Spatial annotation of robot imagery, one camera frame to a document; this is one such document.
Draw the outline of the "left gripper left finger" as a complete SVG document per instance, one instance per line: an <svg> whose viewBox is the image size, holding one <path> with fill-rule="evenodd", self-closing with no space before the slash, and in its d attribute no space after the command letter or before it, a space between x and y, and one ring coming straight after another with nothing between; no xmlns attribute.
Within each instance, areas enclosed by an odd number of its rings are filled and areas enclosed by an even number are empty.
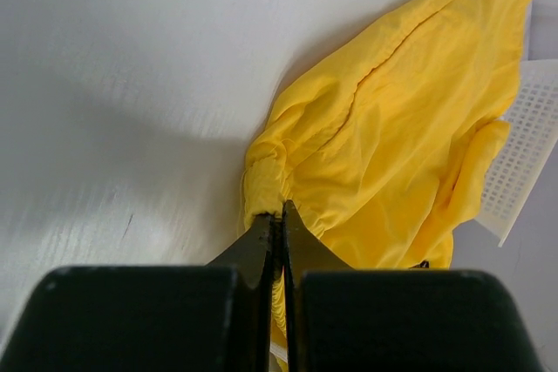
<svg viewBox="0 0 558 372"><path fill-rule="evenodd" d="M271 215L205 266L81 266L33 289L4 371L265 371Z"/></svg>

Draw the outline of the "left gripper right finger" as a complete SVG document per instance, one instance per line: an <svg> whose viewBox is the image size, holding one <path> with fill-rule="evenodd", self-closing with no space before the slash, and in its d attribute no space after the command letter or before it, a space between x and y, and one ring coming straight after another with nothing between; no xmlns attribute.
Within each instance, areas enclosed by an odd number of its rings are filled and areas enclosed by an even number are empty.
<svg viewBox="0 0 558 372"><path fill-rule="evenodd" d="M541 371L514 299L494 276L356 270L282 210L292 371Z"/></svg>

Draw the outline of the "yellow shorts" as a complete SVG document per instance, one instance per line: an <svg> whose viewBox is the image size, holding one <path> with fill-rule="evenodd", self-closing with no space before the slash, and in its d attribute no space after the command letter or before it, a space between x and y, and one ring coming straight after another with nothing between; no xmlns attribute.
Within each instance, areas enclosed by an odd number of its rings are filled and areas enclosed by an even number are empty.
<svg viewBox="0 0 558 372"><path fill-rule="evenodd" d="M305 72L249 146L243 224L292 200L359 269L447 269L520 84L532 0L409 0Z"/></svg>

